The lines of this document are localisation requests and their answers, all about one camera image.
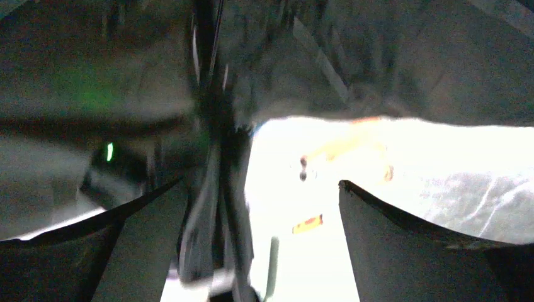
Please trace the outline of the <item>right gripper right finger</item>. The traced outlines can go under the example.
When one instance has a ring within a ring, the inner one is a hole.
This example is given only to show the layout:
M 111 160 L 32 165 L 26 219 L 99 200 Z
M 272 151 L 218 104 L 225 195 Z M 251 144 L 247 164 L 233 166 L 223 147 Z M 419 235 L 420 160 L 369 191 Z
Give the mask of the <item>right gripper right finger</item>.
M 339 183 L 361 301 L 532 301 L 533 245 L 473 237 Z

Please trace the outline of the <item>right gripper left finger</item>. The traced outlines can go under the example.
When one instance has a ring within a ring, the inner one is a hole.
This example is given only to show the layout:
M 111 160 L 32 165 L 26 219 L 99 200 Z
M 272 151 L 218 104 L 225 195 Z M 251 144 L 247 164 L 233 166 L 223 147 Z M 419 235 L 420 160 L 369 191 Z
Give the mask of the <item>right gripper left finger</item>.
M 1 242 L 1 300 L 159 301 L 186 202 L 177 179 L 75 224 Z

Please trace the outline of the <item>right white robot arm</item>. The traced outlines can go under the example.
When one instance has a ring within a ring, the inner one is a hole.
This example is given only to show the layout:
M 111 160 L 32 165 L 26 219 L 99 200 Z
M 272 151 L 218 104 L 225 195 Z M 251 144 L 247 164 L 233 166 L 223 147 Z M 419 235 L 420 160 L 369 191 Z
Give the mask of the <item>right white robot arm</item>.
M 1 300 L 532 301 L 504 145 L 1 136 Z

